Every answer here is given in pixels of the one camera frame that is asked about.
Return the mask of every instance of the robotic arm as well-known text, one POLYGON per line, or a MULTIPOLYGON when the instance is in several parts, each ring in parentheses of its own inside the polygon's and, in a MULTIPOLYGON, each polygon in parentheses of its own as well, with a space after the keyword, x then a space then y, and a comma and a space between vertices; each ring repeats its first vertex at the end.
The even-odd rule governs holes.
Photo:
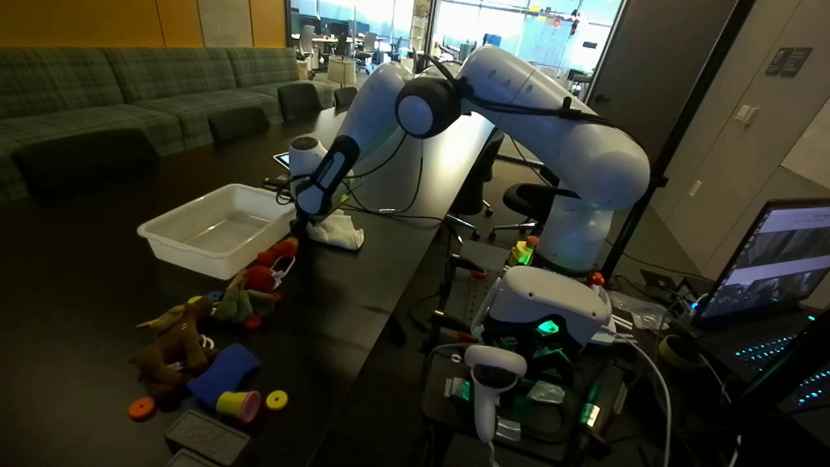
POLYGON ((332 148, 296 184, 298 210, 311 221, 324 218, 353 163, 397 130, 431 138, 469 112, 529 148, 576 195, 555 197, 537 254, 565 272, 591 270, 615 210, 646 192, 648 156, 552 78, 495 47, 477 49, 457 73, 444 70, 444 78, 407 80, 394 65, 374 73, 332 148))
MULTIPOLYGON (((648 156, 623 130, 602 122, 584 101, 519 57, 485 47, 444 78, 415 78, 399 67, 376 70, 355 96, 332 148, 293 150, 291 171, 301 215, 322 221, 332 195, 358 158, 374 153, 394 132, 431 138, 462 114, 477 112, 498 130, 529 148, 558 179, 558 195, 537 254, 555 270, 589 272, 604 246, 615 210, 630 208, 648 187, 648 156)), ((498 329, 527 332, 560 319, 576 345, 589 345, 610 319, 610 301, 581 280, 540 267, 508 267, 490 288, 475 319, 475 335, 495 342, 498 329)), ((477 345, 467 353, 477 400, 477 433, 493 438, 498 394, 524 371, 532 374, 534 350, 477 345)))

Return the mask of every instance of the white robotic arm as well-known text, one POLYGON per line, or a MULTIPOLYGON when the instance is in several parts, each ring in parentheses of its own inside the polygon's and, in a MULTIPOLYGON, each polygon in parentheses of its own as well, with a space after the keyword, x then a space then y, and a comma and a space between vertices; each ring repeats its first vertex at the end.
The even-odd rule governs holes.
MULTIPOLYGON (((397 130, 431 138, 469 112, 488 117, 527 145, 560 179, 560 189, 573 192, 573 197, 555 197, 537 254, 552 270, 589 272, 602 254, 615 210, 630 208, 646 192, 648 156, 623 130, 604 125, 586 104, 568 96, 550 75, 495 47, 477 49, 459 70, 444 70, 444 78, 407 80, 399 67, 376 70, 355 96, 332 148, 316 150, 319 158, 324 156, 314 161, 316 169, 293 171, 298 213, 311 221, 324 218, 353 163, 397 130)), ((550 270, 508 270, 501 285, 508 288, 503 296, 529 296, 527 304, 534 306, 498 298, 488 317, 534 322, 545 311, 555 311, 581 345, 610 317, 607 301, 589 285, 550 270)))
POLYGON ((399 125, 410 135, 436 135, 451 112, 477 112, 529 148, 560 189, 576 192, 555 197, 537 254, 565 272, 591 270, 615 210, 630 208, 648 187, 643 148, 550 75, 495 47, 469 54, 459 78, 446 83, 407 83, 399 125))
POLYGON ((332 210, 332 195, 342 176, 374 153, 384 140, 399 132, 394 119, 394 99, 405 88, 402 67, 379 67, 355 96, 332 148, 322 148, 311 138, 301 138, 291 148, 291 179, 296 208, 311 221, 322 221, 332 210))

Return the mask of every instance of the computer monitor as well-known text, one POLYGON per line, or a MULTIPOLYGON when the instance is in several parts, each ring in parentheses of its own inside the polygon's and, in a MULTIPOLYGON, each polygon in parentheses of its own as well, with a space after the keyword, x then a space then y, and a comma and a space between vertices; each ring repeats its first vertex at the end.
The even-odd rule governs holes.
POLYGON ((830 200, 768 202, 695 309, 698 327, 796 309, 830 270, 830 200))

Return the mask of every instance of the office desk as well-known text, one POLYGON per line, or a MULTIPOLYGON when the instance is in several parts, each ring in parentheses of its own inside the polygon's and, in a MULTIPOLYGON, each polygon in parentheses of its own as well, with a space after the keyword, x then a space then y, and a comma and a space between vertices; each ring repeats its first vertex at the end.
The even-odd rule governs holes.
MULTIPOLYGON (((314 125, 166 158, 143 179, 49 205, 0 208, 3 464, 148 467, 169 459, 163 433, 176 413, 127 420, 127 402, 143 394, 130 355, 148 342, 135 324, 202 293, 210 280, 158 262, 135 228, 226 182, 259 184, 275 171, 270 153, 301 132, 332 140, 340 119, 324 112, 314 125)), ((402 153, 425 156, 412 213, 446 213, 488 130, 485 119, 464 117, 441 138, 402 145, 402 153)), ((311 462, 438 228, 363 213, 355 223, 366 228, 363 252, 303 246, 267 329, 215 335, 259 355, 249 387, 291 394, 285 413, 265 413, 246 428, 254 436, 246 464, 311 462)))

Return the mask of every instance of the floor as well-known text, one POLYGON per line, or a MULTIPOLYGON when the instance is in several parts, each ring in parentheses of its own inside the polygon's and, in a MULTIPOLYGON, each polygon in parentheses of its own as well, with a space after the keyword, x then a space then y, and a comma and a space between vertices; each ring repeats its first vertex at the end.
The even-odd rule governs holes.
MULTIPOLYGON (((511 140, 503 143, 501 153, 524 156, 519 145, 511 140)), ((493 205, 493 218, 477 215, 475 221, 488 234, 488 226, 498 226, 506 221, 519 221, 516 213, 506 210, 501 195, 514 182, 537 182, 537 174, 514 163, 495 163, 493 182, 485 187, 485 200, 493 205)), ((498 246, 508 246, 516 236, 503 234, 495 239, 498 246)), ((436 306, 433 296, 438 291, 438 280, 444 272, 444 259, 454 236, 449 228, 438 234, 431 254, 423 259, 418 278, 410 283, 407 296, 397 309, 397 324, 402 329, 386 329, 386 337, 374 348, 342 418, 335 423, 329 438, 319 449, 316 464, 355 464, 355 467, 407 467, 407 464, 436 464, 428 457, 428 428, 420 415, 420 366, 423 366, 423 319, 436 306)), ((695 270, 690 259, 682 254, 677 241, 661 226, 661 221, 648 210, 635 228, 635 236, 617 265, 617 280, 625 280, 628 288, 646 288, 641 270, 664 272, 669 278, 680 278, 695 270)), ((480 288, 454 288, 454 306, 475 306, 480 301, 480 288)))

